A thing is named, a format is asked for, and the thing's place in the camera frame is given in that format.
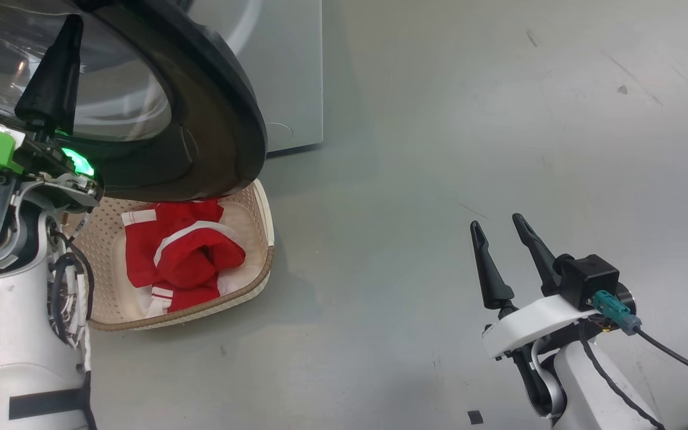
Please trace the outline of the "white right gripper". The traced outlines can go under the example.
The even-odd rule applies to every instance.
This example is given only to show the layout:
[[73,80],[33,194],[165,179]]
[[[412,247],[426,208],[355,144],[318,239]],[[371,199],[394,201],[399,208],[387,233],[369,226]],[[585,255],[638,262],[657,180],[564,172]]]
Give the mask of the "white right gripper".
[[512,221],[522,244],[532,256],[545,297],[515,311],[516,307],[512,302],[514,292],[495,266],[489,253],[489,242],[480,223],[472,221],[470,233],[483,305],[489,310],[514,311],[485,329],[481,335],[481,342],[489,358],[504,357],[514,349],[540,339],[545,340],[541,354],[565,348],[578,340],[573,322],[598,314],[593,309],[580,311],[561,296],[555,296],[560,276],[552,267],[556,261],[554,254],[535,234],[521,213],[513,213]]

